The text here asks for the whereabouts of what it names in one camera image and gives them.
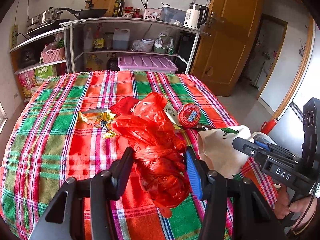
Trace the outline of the person's right hand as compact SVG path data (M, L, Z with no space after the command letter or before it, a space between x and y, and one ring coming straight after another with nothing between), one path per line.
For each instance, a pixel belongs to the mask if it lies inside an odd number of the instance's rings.
M278 198L275 204L274 213L278 219L284 219L284 217L287 216L290 212L300 213L300 218L302 218L302 215L306 211L310 200L311 196L290 203L287 188L285 185L281 185L281 188L278 190ZM308 225L315 216L316 209L317 198L314 198L305 217L302 219L300 224L296 222L293 228L299 231L305 225Z

